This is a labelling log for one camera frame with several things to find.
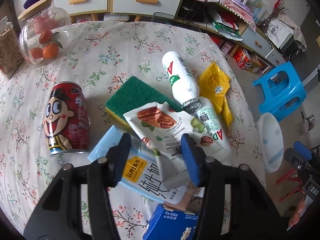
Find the pink cloth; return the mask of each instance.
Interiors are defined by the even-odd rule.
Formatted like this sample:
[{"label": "pink cloth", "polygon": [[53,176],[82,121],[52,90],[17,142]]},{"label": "pink cloth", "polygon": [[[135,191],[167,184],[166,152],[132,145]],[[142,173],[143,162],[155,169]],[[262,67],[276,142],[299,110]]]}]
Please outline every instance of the pink cloth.
[{"label": "pink cloth", "polygon": [[244,19],[247,24],[250,25],[250,27],[255,31],[256,30],[256,24],[252,18],[252,16],[247,13],[245,10],[243,10],[242,8],[240,8],[239,6],[237,6],[233,1],[231,0],[221,0],[222,4],[228,6],[230,9],[232,9],[238,16],[242,17],[242,19]]}]

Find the white bottle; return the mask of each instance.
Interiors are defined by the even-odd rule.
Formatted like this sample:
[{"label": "white bottle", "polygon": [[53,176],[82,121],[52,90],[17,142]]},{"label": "white bottle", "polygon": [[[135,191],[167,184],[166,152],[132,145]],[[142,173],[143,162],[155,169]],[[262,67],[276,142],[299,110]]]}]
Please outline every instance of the white bottle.
[{"label": "white bottle", "polygon": [[199,97],[201,101],[201,108],[194,114],[200,122],[207,128],[208,133],[215,141],[216,144],[220,145],[224,151],[215,153],[215,158],[225,165],[229,165],[232,150],[227,140],[226,134],[221,126],[221,122],[214,110],[211,101],[205,97]]},{"label": "white bottle", "polygon": [[183,107],[183,110],[193,114],[201,107],[199,86],[181,56],[175,51],[169,51],[162,57],[162,65],[167,72],[172,94]]}]

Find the glass jar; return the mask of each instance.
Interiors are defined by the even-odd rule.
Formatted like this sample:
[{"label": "glass jar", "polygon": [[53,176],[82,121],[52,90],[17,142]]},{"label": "glass jar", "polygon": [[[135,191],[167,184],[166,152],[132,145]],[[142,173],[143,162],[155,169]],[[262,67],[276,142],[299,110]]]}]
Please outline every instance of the glass jar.
[{"label": "glass jar", "polygon": [[19,49],[30,64],[51,62],[70,43],[70,33],[60,28],[71,24],[70,16],[66,10],[56,8],[53,0],[40,0],[18,19],[25,24],[19,36]]}]

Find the orange fruit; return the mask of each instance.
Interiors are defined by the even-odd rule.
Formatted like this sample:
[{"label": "orange fruit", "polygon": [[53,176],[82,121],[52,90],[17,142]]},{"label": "orange fruit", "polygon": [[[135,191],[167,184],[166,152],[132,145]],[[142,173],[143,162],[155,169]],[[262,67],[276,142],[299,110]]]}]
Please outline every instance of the orange fruit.
[{"label": "orange fruit", "polygon": [[40,44],[47,44],[52,39],[52,32],[50,30],[44,31],[39,36],[39,43]]},{"label": "orange fruit", "polygon": [[31,49],[29,52],[35,60],[42,58],[42,49],[39,47]]},{"label": "orange fruit", "polygon": [[59,47],[54,42],[50,42],[48,45],[43,48],[43,58],[53,59],[58,55]]}]

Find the yellow label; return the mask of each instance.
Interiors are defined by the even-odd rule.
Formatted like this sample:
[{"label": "yellow label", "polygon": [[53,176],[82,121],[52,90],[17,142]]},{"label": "yellow label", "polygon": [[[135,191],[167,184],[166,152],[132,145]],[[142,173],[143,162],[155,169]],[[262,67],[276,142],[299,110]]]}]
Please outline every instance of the yellow label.
[{"label": "yellow label", "polygon": [[147,161],[137,156],[127,160],[122,176],[132,182],[137,182],[147,163]]}]

